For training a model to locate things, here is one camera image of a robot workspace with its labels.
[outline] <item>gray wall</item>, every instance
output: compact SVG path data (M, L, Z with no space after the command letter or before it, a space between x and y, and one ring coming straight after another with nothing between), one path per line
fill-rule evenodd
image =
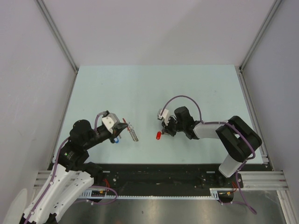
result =
M2 223L47 166L75 74L33 0L1 1L0 27Z
M276 170L299 208L299 1L286 0L245 68Z

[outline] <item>metal floor panel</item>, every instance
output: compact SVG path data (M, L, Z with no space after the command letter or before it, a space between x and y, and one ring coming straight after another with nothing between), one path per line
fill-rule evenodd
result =
M212 200L117 200L109 205L78 203L59 224L285 224L276 191L244 192L258 214L241 205ZM241 201L239 193L235 201Z

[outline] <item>red object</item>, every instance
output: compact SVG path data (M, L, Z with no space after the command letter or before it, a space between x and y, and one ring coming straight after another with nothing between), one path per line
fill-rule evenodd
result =
M161 138L161 132L157 133L156 139L159 140Z

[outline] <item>cable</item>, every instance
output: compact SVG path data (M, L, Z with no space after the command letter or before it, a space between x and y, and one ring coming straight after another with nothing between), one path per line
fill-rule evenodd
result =
M201 111L200 111L200 108L199 108L198 104L196 103L196 101L195 101L194 99L192 99L192 98L189 97L189 96L185 96L185 95L178 95L178 96L175 96L175 97L171 98L170 100L168 100L168 102L167 102L167 103L165 104L165 106L163 107L163 109L162 109L160 115L163 114L165 108L167 107L167 105L168 105L171 101L173 101L174 99L179 98L179 97L187 98L187 99L191 100L191 101L196 105L196 107L197 107L197 109L198 109L198 112L199 112L199 121L202 122Z
M163 107L163 109L162 109L162 111L161 111L161 113L160 113L160 115L162 115L163 114L163 111L165 110L165 108L166 108L166 106L172 101L172 100L174 100L174 99L176 99L176 98L179 98L179 97L184 97L184 98L188 98L188 99L190 99L195 105L196 105L196 107L197 107L197 109L198 109L198 111L199 111L199 121L202 123L202 124L204 124L204 125L211 125L211 124L223 124L223 125L226 125L226 126L228 126L228 127L230 127L231 129L233 129L241 138L242 138L242 140L246 143L246 145L249 147L249 149L251 150L251 152L252 152L252 156L251 157L249 157L249 158L247 158L247 160L245 160L242 164L241 164L241 166L237 169L237 171L235 172L235 177L236 177L236 183L237 183L237 187L238 187L238 189L239 189L239 191L240 191L240 194L241 194L241 197L242 197L242 199L244 200L244 202L230 202L230 203L223 203L220 199L219 199L219 202L223 205L223 204L243 204L243 205L246 205L248 208L249 208L249 210L253 213L253 214L257 214L257 211L254 209L254 208L252 208L249 204L248 204L248 202L247 202L247 200L246 200L246 198L245 198L245 196L244 196L244 194L243 194L243 192L242 192L242 190L241 190L241 187L240 187L240 184L239 184L239 182L238 182L238 171L240 171L243 167L244 167L244 165L246 164L246 162L248 161L248 160L252 160L252 159L254 159L255 157L256 157L256 153L255 153L255 151L254 151L254 149L253 149L253 147L250 145L250 143L246 140L246 138L233 126L233 125L231 125L230 123L227 123L227 122L223 122L223 121L212 121L212 122L204 122L203 120L202 120L202 116L201 116L201 111L200 111L200 108L199 108L199 106L198 106L198 104L196 103L196 101L194 100L194 99L192 99L191 97L188 97L188 96L185 96L185 95L178 95L178 96L175 96L175 97L173 97L173 98L171 98L166 104L165 104L165 106Z
M112 191L114 194L115 194L115 198L113 198L111 201L109 201L109 202L103 202L103 203L100 203L100 202L92 202L91 204L93 205L93 204L102 204L102 205L105 205L105 204L111 204L111 203L113 203L116 199L117 199L117 197L118 197L118 195L117 195L117 192L114 190L114 189L112 189L112 188L108 188L108 187L103 187L103 186L91 186L92 188L93 187L96 187L96 188L104 188L104 189L106 189L106 190L110 190L110 191ZM76 202L74 202L73 204L77 204L77 203L81 203L81 202L90 202L89 200L79 200L79 201L76 201Z
M97 127L98 127L98 119L100 116L106 114L106 111L103 111L101 113L98 113L98 115L95 117L95 121L94 121L94 131L97 131Z
M27 224L27 222L29 221L30 217L31 217L31 213L35 211L35 209L37 208L38 204L41 202L41 200L43 199L43 197L45 196L45 194L47 193L47 191L49 190L50 186L51 186L51 182L53 182L54 178L55 178L55 174L56 174L56 170L57 170L57 166L58 166L58 157L59 157L59 153L63 147L63 145L67 142L67 140L69 139L69 137L67 137L60 145L58 151L57 151L57 155L56 155L56 159L55 159L55 163L54 163L54 169L53 169L53 174L52 177L50 179L50 182L48 184L48 186L46 187L46 189L43 191L43 193L41 194L41 196L39 197L39 199L36 201L35 205L33 206L33 208L31 209L31 211L29 212L24 224Z
M233 183L233 193L236 192L238 190L238 186L235 184L235 182L232 182Z

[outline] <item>black motor joint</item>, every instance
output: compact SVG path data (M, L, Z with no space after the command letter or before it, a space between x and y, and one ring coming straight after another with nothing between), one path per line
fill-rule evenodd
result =
M176 119L171 116L168 120L168 124L162 122L162 134L169 134L172 137L176 135L177 132L184 132L189 139L198 139L193 131L194 127L199 123L199 121L194 121L193 117L190 115L187 107L182 106L174 111Z

